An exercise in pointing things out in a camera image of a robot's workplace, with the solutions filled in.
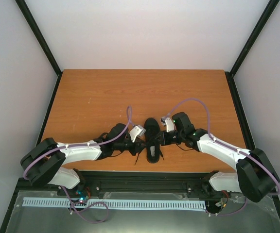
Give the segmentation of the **black canvas sneaker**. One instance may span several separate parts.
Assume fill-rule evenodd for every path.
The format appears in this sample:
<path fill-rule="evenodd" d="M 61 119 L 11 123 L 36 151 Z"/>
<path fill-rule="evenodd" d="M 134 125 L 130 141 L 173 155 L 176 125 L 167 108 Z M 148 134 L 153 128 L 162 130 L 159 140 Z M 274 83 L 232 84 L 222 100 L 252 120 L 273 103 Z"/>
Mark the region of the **black canvas sneaker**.
<path fill-rule="evenodd" d="M 154 118 L 146 119 L 144 123 L 145 128 L 145 143 L 146 143 L 146 158 L 149 163 L 157 163 L 162 157 L 160 150 L 160 143 L 158 141 L 158 134 L 160 127 L 158 122 Z"/>

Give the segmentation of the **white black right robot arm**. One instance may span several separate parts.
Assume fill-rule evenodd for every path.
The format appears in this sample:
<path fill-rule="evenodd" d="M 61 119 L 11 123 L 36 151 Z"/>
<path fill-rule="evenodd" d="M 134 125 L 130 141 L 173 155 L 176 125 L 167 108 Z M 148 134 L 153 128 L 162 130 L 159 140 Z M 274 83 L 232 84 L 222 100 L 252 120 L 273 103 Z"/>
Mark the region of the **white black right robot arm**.
<path fill-rule="evenodd" d="M 204 129 L 196 129 L 184 112 L 162 117 L 166 127 L 157 135 L 162 146 L 186 147 L 213 156 L 234 169 L 233 173 L 214 172 L 208 179 L 209 190 L 242 193 L 260 202 L 280 183 L 278 175 L 261 149 L 243 149 L 218 139 Z"/>

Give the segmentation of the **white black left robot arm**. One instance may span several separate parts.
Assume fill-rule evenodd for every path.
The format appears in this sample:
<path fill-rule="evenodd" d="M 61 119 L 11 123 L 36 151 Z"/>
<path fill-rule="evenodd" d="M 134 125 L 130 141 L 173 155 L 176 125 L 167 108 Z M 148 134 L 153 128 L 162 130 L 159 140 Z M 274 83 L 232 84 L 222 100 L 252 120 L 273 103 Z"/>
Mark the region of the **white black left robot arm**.
<path fill-rule="evenodd" d="M 33 187 L 53 184 L 64 186 L 74 195 L 81 195 L 86 189 L 85 182 L 80 180 L 78 171 L 66 169 L 65 165 L 109 158 L 116 150 L 128 151 L 135 156 L 145 148 L 141 140 L 144 133 L 145 129 L 140 125 L 128 130 L 126 125 L 118 123 L 110 132 L 85 143 L 64 144 L 51 137 L 46 138 L 21 159 L 23 177 Z"/>

